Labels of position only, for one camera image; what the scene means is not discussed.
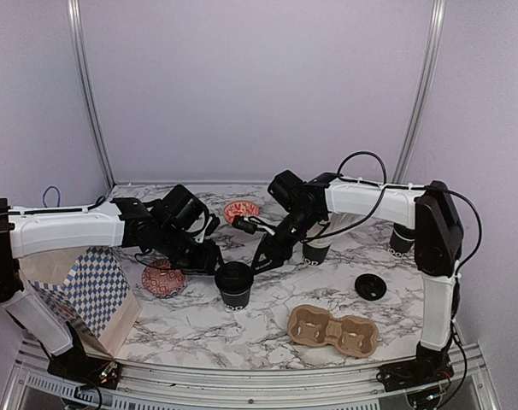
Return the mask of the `brown cardboard cup carrier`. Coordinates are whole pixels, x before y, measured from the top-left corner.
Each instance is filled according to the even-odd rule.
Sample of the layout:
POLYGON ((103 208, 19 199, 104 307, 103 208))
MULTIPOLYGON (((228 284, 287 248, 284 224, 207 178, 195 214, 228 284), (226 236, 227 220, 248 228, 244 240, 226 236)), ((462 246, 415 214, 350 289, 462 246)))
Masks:
POLYGON ((378 347, 379 331, 366 318, 345 315, 335 318, 321 307, 299 305, 287 322, 289 338, 303 346, 333 346, 339 353, 354 358, 368 358, 378 347))

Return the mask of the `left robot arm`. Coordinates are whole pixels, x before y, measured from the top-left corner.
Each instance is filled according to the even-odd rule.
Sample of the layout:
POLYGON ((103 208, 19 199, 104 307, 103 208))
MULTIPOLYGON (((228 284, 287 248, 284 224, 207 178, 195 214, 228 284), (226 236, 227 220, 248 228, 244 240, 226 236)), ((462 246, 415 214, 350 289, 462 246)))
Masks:
POLYGON ((106 250, 137 247, 156 251, 170 266, 191 275, 213 275, 221 250, 210 239, 217 216, 185 186, 177 184, 162 199, 141 202, 133 197, 102 200, 73 208, 11 207, 0 198, 0 305, 76 380, 93 373, 73 325, 58 319, 26 284, 21 260, 43 252, 90 249, 83 262, 91 269, 102 296, 112 296, 121 281, 109 278, 115 265, 106 250))

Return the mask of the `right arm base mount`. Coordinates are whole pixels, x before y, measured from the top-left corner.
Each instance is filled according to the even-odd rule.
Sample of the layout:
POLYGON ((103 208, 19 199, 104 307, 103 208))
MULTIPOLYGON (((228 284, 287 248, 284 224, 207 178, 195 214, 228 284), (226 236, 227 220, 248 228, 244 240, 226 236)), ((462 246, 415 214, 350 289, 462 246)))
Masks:
POLYGON ((452 365, 447 359, 436 367, 429 359, 403 360, 382 365, 376 379, 386 392, 411 389, 425 384, 443 381, 454 376, 452 365))

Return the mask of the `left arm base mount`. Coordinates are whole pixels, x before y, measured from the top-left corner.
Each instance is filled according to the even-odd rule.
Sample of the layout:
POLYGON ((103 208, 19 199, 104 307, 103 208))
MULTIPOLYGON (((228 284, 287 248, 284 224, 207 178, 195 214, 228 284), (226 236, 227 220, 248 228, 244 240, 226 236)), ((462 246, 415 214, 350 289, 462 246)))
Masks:
POLYGON ((114 360, 88 356, 52 356, 49 359, 48 373, 89 387, 115 390, 121 376, 121 364, 114 360))

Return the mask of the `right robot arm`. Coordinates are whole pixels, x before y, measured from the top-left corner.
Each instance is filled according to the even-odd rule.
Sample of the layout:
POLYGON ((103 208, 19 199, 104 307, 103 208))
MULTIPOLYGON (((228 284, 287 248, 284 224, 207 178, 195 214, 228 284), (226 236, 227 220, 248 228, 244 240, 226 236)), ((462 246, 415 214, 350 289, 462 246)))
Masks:
POLYGON ((381 366, 382 382, 424 384, 442 375, 449 348, 456 343, 455 317, 460 301, 460 269, 464 228, 455 198, 464 196, 445 183, 390 184, 349 179, 340 172, 322 173, 304 181, 285 170, 275 176, 268 193, 287 212, 259 243, 251 270, 258 274, 284 265, 297 243, 313 242, 343 233, 331 228, 335 214, 386 220, 412 231, 415 264, 424 289, 423 326, 415 358, 381 366))

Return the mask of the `black plastic cup lid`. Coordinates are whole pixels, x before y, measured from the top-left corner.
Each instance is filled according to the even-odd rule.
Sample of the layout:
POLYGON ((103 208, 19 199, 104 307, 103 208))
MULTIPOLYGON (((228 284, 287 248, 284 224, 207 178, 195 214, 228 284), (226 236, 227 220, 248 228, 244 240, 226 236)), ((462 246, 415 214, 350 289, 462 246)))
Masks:
POLYGON ((215 285, 222 293, 237 295, 250 290, 254 275, 243 262, 230 261, 215 273, 215 285))

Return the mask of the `blue checkered paper bag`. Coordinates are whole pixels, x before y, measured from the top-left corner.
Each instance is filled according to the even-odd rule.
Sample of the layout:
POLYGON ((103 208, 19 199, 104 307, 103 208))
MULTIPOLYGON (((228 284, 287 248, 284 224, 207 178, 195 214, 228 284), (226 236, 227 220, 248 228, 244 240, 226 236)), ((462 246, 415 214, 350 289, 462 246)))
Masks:
POLYGON ((101 354, 118 355, 141 307, 114 250, 52 250, 26 256, 20 264, 41 299, 83 343, 101 354))

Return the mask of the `black paper coffee cup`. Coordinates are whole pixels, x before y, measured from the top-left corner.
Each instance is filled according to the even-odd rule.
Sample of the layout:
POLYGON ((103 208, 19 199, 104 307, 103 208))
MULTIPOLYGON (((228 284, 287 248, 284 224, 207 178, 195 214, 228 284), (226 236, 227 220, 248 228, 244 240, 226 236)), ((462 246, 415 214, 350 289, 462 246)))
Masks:
POLYGON ((228 311, 236 312, 246 308, 250 302, 250 290, 236 293, 221 292, 221 299, 228 311))

